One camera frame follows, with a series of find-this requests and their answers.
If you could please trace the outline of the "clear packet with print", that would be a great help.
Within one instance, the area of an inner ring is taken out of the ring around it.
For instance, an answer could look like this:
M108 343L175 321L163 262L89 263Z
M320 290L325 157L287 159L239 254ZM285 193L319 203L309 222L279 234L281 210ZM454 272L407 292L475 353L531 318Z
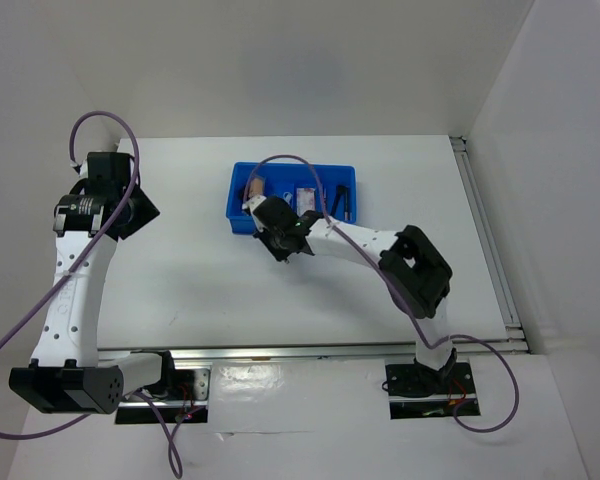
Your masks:
M314 211L316 208L315 189L310 187L301 187L296 189L296 213L299 216L307 211Z

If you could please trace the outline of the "black makeup brush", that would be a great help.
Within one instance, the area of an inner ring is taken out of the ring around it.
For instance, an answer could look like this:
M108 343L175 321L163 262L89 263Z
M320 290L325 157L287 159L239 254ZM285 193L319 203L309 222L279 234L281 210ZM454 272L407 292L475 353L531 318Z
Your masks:
M345 185L337 185L336 186L335 196L334 196L332 206L330 209L331 216L335 216L337 214L340 201L342 200L342 198L347 196L347 191L348 191L348 188Z

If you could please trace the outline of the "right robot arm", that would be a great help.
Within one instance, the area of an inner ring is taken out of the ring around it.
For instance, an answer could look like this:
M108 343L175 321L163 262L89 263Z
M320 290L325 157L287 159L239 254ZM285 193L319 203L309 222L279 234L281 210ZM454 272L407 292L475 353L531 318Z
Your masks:
M451 379L457 353L450 339L447 297L452 269L424 232L399 232L337 221L317 211L299 216L281 198L257 195L243 204L254 237L280 262L293 254L333 257L371 268L416 331L416 379L428 392Z

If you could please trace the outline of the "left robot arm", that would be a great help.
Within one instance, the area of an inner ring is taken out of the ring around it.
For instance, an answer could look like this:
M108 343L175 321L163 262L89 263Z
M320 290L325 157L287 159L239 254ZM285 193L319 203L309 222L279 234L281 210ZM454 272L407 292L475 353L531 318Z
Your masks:
M54 208L58 291L28 366L9 376L10 389L42 413L111 414L140 387L156 399L176 390L178 376L162 354L103 361L97 346L106 275L118 243L159 214L133 170L129 154L91 152L78 182Z

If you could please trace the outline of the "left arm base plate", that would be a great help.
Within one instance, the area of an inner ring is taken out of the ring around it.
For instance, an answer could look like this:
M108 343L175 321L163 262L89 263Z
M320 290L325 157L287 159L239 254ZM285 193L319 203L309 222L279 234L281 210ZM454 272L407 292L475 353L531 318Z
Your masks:
M211 368L174 370L168 386L145 389L147 395L168 426L206 424L209 416ZM116 425L158 424L159 419L142 399L130 397L120 404L115 414Z

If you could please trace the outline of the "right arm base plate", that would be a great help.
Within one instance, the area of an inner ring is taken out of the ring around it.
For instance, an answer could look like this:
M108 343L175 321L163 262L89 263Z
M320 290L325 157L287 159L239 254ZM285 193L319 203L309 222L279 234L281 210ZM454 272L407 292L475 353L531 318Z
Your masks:
M388 364L381 388L388 395L392 420L480 416L479 400L468 362L459 362L441 383L426 380L414 363Z

